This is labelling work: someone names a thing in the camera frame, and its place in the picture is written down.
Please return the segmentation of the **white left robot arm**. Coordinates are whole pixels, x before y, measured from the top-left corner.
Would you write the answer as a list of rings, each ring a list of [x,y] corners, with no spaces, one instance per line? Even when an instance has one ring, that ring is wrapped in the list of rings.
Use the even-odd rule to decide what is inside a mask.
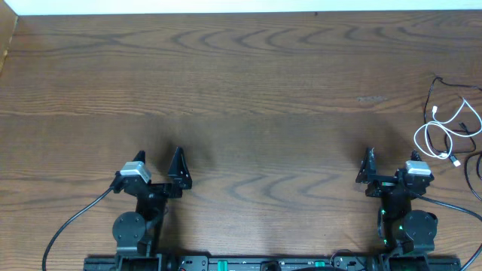
[[[169,199],[182,197],[192,188],[192,178],[184,150],[177,147],[168,170],[169,183],[154,184],[145,162],[145,152],[115,173],[110,185],[114,193],[136,198],[136,210],[124,212],[114,222],[112,234],[117,243],[114,270],[177,270],[178,260],[169,252],[159,252],[158,243]]]

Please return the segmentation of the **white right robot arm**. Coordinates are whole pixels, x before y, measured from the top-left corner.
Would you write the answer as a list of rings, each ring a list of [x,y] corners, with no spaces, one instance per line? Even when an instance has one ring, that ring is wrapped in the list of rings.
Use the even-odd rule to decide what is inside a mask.
[[[412,209],[412,201],[434,180],[428,163],[413,151],[394,175],[380,175],[373,148],[367,148],[356,177],[367,185],[365,195],[379,198],[377,232],[386,250],[367,259],[368,270],[428,270],[427,254],[435,249],[438,218]]]

